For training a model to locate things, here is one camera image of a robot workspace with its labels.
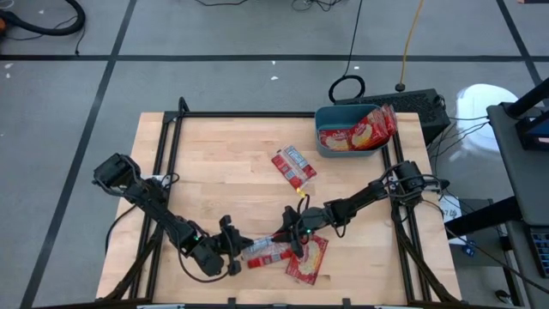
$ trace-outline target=snack package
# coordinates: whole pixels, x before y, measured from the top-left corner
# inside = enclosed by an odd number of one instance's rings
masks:
[[[369,150],[389,140],[383,112],[380,108],[371,111],[350,130],[351,145],[355,150]]]
[[[302,188],[309,179],[317,175],[317,171],[294,146],[279,149],[271,161],[295,190]]]
[[[242,259],[248,268],[262,267],[286,258],[291,258],[289,243],[273,242],[273,236],[255,239],[254,244],[242,250]]]
[[[327,239],[312,235],[309,242],[303,246],[303,257],[297,258],[293,255],[286,273],[302,282],[314,285],[327,247]]]
[[[349,142],[349,129],[319,130],[320,143],[334,151],[352,150]]]
[[[396,126],[395,108],[393,108],[393,106],[385,104],[381,107],[381,110],[383,112],[383,118],[385,119],[387,133],[389,133],[389,136],[393,136],[398,130]]]

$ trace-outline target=black device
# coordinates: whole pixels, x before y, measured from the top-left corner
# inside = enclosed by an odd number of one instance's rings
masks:
[[[376,106],[391,104],[396,112],[417,112],[425,145],[430,144],[450,125],[444,98],[437,94],[435,89],[337,100],[334,104],[373,104]]]
[[[528,227],[527,238],[540,275],[549,277],[549,227]]]
[[[549,78],[528,91],[515,103],[504,106],[505,111],[512,118],[518,118],[547,97],[549,97]],[[515,127],[522,148],[549,150],[549,112],[542,112],[537,117],[522,117]]]

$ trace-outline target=chip bag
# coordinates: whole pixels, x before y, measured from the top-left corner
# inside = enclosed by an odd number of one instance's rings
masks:
[[[355,150],[374,149],[386,143],[389,137],[380,108],[371,111],[350,130],[351,145]]]
[[[352,150],[349,143],[349,129],[339,130],[320,130],[320,143],[324,147],[334,151],[349,151]]]
[[[396,126],[395,109],[393,106],[385,104],[381,107],[381,111],[383,112],[383,118],[385,119],[387,133],[389,133],[389,136],[393,136],[398,130]]]

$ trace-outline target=metal bracket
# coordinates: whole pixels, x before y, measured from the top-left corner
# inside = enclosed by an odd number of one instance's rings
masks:
[[[351,309],[351,299],[345,298],[341,301],[343,302],[343,309]]]
[[[226,300],[227,309],[237,309],[237,299],[234,297],[229,297]]]

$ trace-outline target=black cable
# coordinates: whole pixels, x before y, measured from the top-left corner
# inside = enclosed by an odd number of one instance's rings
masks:
[[[488,122],[485,122],[485,123],[483,123],[483,124],[477,124],[477,125],[479,125],[480,127],[478,127],[478,128],[476,128],[475,130],[472,130],[472,131],[466,133],[465,135],[463,135],[463,136],[462,136],[461,138],[459,138],[457,141],[455,141],[455,142],[453,142],[451,145],[449,145],[449,146],[448,146],[445,150],[443,150],[440,154],[437,154],[437,156],[443,155],[446,151],[448,151],[448,149],[452,148],[454,145],[456,145],[457,143],[459,143],[462,139],[464,139],[465,137],[467,137],[469,134],[472,134],[472,133],[474,133],[474,132],[476,132],[476,131],[482,129],[482,128],[483,128],[485,125],[487,125],[487,124],[488,124]]]
[[[460,236],[457,236],[454,232],[450,231],[447,227],[444,227],[446,228],[446,232],[448,232],[449,234],[451,234],[452,236],[456,237],[457,239],[460,239],[461,241],[465,242],[466,244],[472,246],[473,248],[477,249],[478,251],[484,253],[487,257],[489,257],[490,259],[492,259],[494,262],[500,264],[503,268],[505,268],[506,270],[512,272],[513,274],[515,274],[516,276],[520,277],[522,279],[523,282],[531,285],[532,287],[534,288],[537,288],[539,289],[541,292],[545,293],[545,294],[549,294],[549,289],[547,288],[543,288],[541,285],[539,285],[538,283],[532,281],[531,279],[527,278],[526,276],[524,276],[523,274],[521,274],[519,271],[511,268],[510,266],[508,266],[507,264],[505,264],[504,262],[501,262],[500,260],[498,260],[497,258],[495,258],[492,254],[488,253],[487,251],[485,251],[484,249],[480,248],[479,246],[477,246],[475,243],[473,242],[470,242],[470,241],[466,241],[465,239],[463,239],[462,237]]]
[[[177,183],[181,179],[178,173],[168,173],[164,175],[164,177],[162,177],[162,180],[160,181],[160,183],[164,184],[164,180],[166,180],[166,178],[168,177],[170,177],[170,182],[164,185],[165,188],[171,187],[173,184]]]
[[[160,182],[161,182],[161,183],[164,183],[164,180],[165,180],[166,177],[168,177],[168,176],[172,176],[172,179],[170,180],[170,183],[167,184],[167,185],[165,186],[165,188],[168,188],[169,186],[171,186],[171,185],[173,185],[174,183],[178,182],[179,179],[180,179],[179,174],[177,174],[177,173],[171,173],[171,174],[165,175],[165,176],[162,178],[162,180],[161,180]],[[137,174],[136,174],[135,170],[134,170],[134,179],[137,179]],[[105,187],[104,184],[102,184],[102,183],[100,183],[100,182],[98,182],[98,184],[99,184],[103,189],[107,189],[107,188]],[[133,198],[133,199],[135,199],[135,200],[141,200],[141,199],[138,198],[138,197],[132,197],[131,195],[128,195],[128,194],[120,193],[120,194],[118,194],[118,195],[119,195],[120,197],[130,197],[130,198]],[[108,232],[107,232],[107,234],[106,234],[106,238],[105,238],[105,254],[106,254],[106,252],[107,252],[107,250],[108,250],[108,248],[109,248],[109,239],[110,239],[110,237],[111,237],[112,230],[113,230],[114,227],[120,222],[120,220],[121,220],[122,218],[124,218],[127,214],[129,214],[129,213],[130,213],[133,209],[135,209],[136,207],[137,207],[137,205],[133,205],[131,208],[129,208],[128,210],[124,211],[124,212],[123,212],[123,213],[122,213],[122,214],[121,214],[121,215],[111,224],[111,226],[109,227],[109,230],[108,230]]]
[[[329,3],[325,3],[325,2],[320,1],[320,0],[309,0],[309,1],[312,1],[312,2],[314,2],[314,3],[316,3],[316,4],[318,4],[318,6],[320,7],[320,9],[322,9],[324,12],[329,12],[329,11],[332,9],[332,7],[333,7],[334,5],[336,5],[336,4],[338,4],[338,3],[341,2],[341,0],[334,0],[333,2],[330,1]]]
[[[462,207],[460,207],[460,206],[454,204],[454,203],[453,203],[452,201],[450,201],[444,194],[442,194],[442,198],[445,199],[446,202],[448,202],[450,205],[456,207],[457,209],[459,209],[459,210],[460,210],[462,213],[464,213],[465,215],[468,215],[468,214],[473,213],[473,212],[476,211],[476,210],[473,208],[473,206],[471,206],[471,205],[469,205],[469,204],[463,202],[462,200],[460,200],[454,193],[450,192],[450,191],[448,190],[448,188],[446,188],[445,190],[448,192],[448,194],[450,194],[453,198],[455,198],[455,199],[459,202],[460,205],[463,204],[463,205],[467,206],[468,209],[470,209],[470,212],[467,212],[467,211],[463,210]],[[499,226],[495,226],[495,227],[493,227],[493,228],[496,229],[496,231],[498,232],[499,235],[503,235],[503,234],[504,234],[504,232],[499,228]]]
[[[362,10],[362,0],[360,0],[359,12],[357,13],[357,20],[354,23],[353,40],[351,41],[351,50],[349,51],[349,57],[347,57],[347,67],[345,68],[345,73],[343,73],[343,76],[347,74],[347,72],[349,71],[349,65],[351,64],[351,57],[353,56],[354,40],[357,37],[357,29],[359,28],[359,19],[360,19],[361,10]]]
[[[69,23],[71,21],[73,21],[76,17],[78,16],[72,16],[70,17],[68,20],[66,21],[61,21],[59,22],[55,27],[54,29],[57,29],[59,27],[61,27],[62,25],[66,24],[66,23]],[[45,34],[39,34],[39,35],[36,35],[36,36],[33,36],[33,37],[28,37],[28,38],[12,38],[10,36],[7,36],[7,35],[4,35],[4,38],[6,39],[12,39],[12,40],[16,40],[16,41],[26,41],[26,40],[31,40],[31,39],[40,39],[41,37],[43,37]]]
[[[465,133],[465,132],[467,132],[467,131],[469,131],[469,130],[471,130],[471,129],[473,129],[473,128],[476,128],[477,126],[480,126],[480,125],[483,125],[483,124],[487,124],[487,123],[489,123],[489,121],[487,121],[487,122],[485,122],[485,123],[481,123],[481,124],[474,124],[474,125],[472,125],[472,126],[466,128],[466,129],[464,129],[464,130],[458,131],[458,132],[456,132],[455,134],[453,134],[453,135],[451,135],[451,136],[448,136],[448,133],[449,133],[449,132],[452,130],[452,128],[454,128],[455,125],[457,124],[457,123],[453,123],[453,124],[448,128],[448,130],[446,130],[446,132],[443,133],[443,134],[441,135],[441,137],[440,137],[439,140],[438,140],[437,146],[435,146],[435,147],[439,147],[439,146],[442,144],[442,142],[444,142],[445,140],[448,140],[448,139],[450,139],[450,138],[452,138],[452,137],[455,137],[455,136],[459,136],[460,134],[463,134],[463,133]],[[433,144],[433,143],[431,143],[431,145],[429,145],[429,147],[427,148],[427,151],[428,151],[428,152],[431,151],[430,148],[431,148],[432,144]]]
[[[309,194],[305,194],[305,197],[302,197],[300,200],[299,200],[299,203],[298,203],[298,215],[301,215],[301,204],[303,203],[303,201],[305,201],[305,209],[304,210],[307,210],[309,208],[309,201],[311,200],[311,196]]]
[[[242,0],[237,3],[204,3],[201,0],[195,0],[195,1],[203,6],[240,5],[242,3],[248,2],[248,0]]]
[[[365,91],[366,91],[366,83],[364,82],[364,79],[362,77],[356,76],[356,75],[350,75],[350,76],[347,75],[347,72],[349,71],[349,65],[351,64],[351,58],[353,57],[354,40],[356,39],[357,29],[359,28],[359,20],[360,20],[360,11],[361,10],[362,10],[362,0],[360,0],[359,10],[357,12],[357,20],[354,23],[353,40],[351,41],[351,51],[349,51],[349,57],[347,58],[347,67],[345,68],[345,73],[343,73],[343,76],[340,77],[337,81],[335,81],[332,84],[332,86],[330,86],[330,88],[328,90],[328,97],[329,97],[329,100],[332,101],[332,103],[335,103],[335,98],[334,98],[334,89],[335,89],[335,87],[337,85],[339,85],[340,82],[343,82],[347,79],[354,79],[357,82],[359,82],[359,84],[360,84],[359,94],[357,94],[355,96],[355,98],[361,98],[364,95]]]
[[[341,234],[340,234],[340,231],[337,229],[337,227],[335,227],[335,225],[334,225],[335,234],[339,238],[343,238],[345,236],[345,232],[347,231],[347,217],[346,216],[345,216],[345,218],[343,218],[343,221],[345,222],[345,224],[343,224],[343,232]]]
[[[80,47],[80,42],[82,42],[82,39],[84,39],[84,35],[86,35],[86,24],[84,24],[84,26],[82,27],[82,34],[80,35],[78,42],[76,42],[76,47],[75,47],[76,56],[80,56],[80,51],[78,50],[78,47]]]
[[[481,126],[481,125],[484,126],[484,124],[488,124],[488,123],[489,123],[489,121],[486,121],[486,122],[481,123],[481,124],[472,125],[472,126],[466,128],[465,130],[461,130],[461,131],[459,131],[459,132],[456,132],[454,135],[446,136],[446,137],[444,138],[444,140],[450,139],[450,138],[452,138],[452,137],[459,136],[459,135],[461,135],[461,134],[463,134],[463,133],[467,133],[467,132],[468,132],[469,130],[471,130],[471,129],[474,129],[474,128],[479,127],[479,126]]]
[[[488,119],[488,116],[482,116],[482,117],[477,117],[477,118],[454,118],[454,117],[449,117],[449,119],[468,121],[468,120]]]
[[[303,2],[303,8],[296,7],[295,3],[297,3],[298,1]],[[340,3],[341,1],[342,0],[334,0],[333,2],[330,1],[329,3],[326,3],[320,0],[292,0],[292,9],[298,12],[305,12],[306,10],[311,9],[312,5],[316,3],[322,11],[329,12],[334,5]]]
[[[14,25],[17,27],[21,27],[27,31],[43,34],[43,35],[51,35],[51,36],[64,36],[69,35],[78,32],[82,27],[84,27],[84,23],[86,22],[86,13],[84,13],[84,9],[76,0],[65,0],[66,3],[70,4],[70,6],[73,7],[76,11],[77,19],[76,21],[65,28],[62,29],[49,29],[44,27],[38,27],[33,24],[30,24],[26,21],[23,21],[19,16],[17,16],[15,13],[10,11],[4,11],[0,9],[0,18],[4,19],[7,24]]]
[[[109,227],[109,231],[106,233],[105,237],[105,254],[107,250],[109,249],[109,242],[111,238],[112,229],[118,224],[118,222],[124,218],[127,214],[129,214],[133,209],[135,209],[137,205],[131,206],[128,210],[124,211],[112,224],[111,227]]]
[[[181,265],[181,269],[183,270],[183,272],[192,280],[196,281],[196,282],[200,282],[200,283],[213,283],[213,282],[217,282],[223,278],[225,278],[227,275],[229,275],[229,269],[231,268],[232,264],[233,264],[233,259],[234,259],[234,251],[232,249],[232,242],[231,242],[231,238],[229,237],[229,235],[227,233],[223,233],[226,237],[226,240],[229,244],[229,266],[227,267],[226,269],[226,272],[221,275],[221,276],[218,276],[214,279],[209,279],[209,280],[203,280],[203,279],[200,279],[200,278],[197,278],[195,276],[193,276],[188,270],[187,268],[185,267],[185,265],[183,264],[183,259],[181,258],[181,248],[176,248],[178,250],[178,260],[179,260],[179,265]],[[176,239],[177,239],[177,242],[178,244],[180,244],[181,242],[179,241],[179,233],[176,233]]]
[[[427,203],[429,203],[431,206],[435,207],[438,211],[440,211],[440,215],[442,215],[443,221],[444,221],[444,211],[443,211],[443,209],[440,208],[439,205],[436,205],[435,203],[433,203],[433,202],[431,202],[431,201],[427,201],[426,199],[422,199],[421,202],[427,202]]]

